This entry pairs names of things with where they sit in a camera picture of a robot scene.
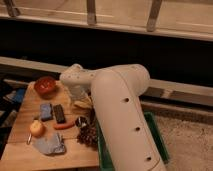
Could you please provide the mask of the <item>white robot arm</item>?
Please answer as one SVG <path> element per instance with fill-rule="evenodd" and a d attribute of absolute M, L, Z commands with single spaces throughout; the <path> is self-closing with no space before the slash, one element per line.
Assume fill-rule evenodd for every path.
<path fill-rule="evenodd" d="M 61 73 L 60 81 L 69 91 L 80 86 L 91 92 L 115 171 L 166 171 L 139 100 L 150 81 L 144 66 L 87 70 L 74 64 Z"/>

